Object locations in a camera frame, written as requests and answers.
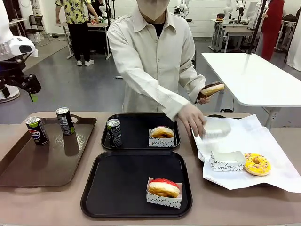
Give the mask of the person's right hand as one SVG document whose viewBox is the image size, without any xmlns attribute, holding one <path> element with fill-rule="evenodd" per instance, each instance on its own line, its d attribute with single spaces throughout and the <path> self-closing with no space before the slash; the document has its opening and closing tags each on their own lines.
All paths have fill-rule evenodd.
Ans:
<svg viewBox="0 0 301 226">
<path fill-rule="evenodd" d="M 185 105 L 178 112 L 177 117 L 184 124 L 189 136 L 193 134 L 197 137 L 203 134 L 206 120 L 203 113 L 193 104 Z"/>
</svg>

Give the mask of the person's left hand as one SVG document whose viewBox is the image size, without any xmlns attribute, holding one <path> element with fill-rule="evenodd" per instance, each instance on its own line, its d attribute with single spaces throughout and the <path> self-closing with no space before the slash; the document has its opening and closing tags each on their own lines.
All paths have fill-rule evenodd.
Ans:
<svg viewBox="0 0 301 226">
<path fill-rule="evenodd" d="M 194 104 L 201 104 L 202 105 L 202 104 L 209 103 L 210 98 L 211 98 L 211 96 L 206 96 L 206 95 L 204 95 L 200 92 Z"/>
</svg>

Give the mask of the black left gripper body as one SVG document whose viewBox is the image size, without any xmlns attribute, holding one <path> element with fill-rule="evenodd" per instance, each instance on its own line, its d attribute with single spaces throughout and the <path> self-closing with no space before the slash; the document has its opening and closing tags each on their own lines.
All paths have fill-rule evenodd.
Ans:
<svg viewBox="0 0 301 226">
<path fill-rule="evenodd" d="M 34 74 L 6 76 L 4 78 L 4 83 L 10 86 L 19 87 L 29 94 L 37 94 L 41 90 L 41 85 Z"/>
</svg>

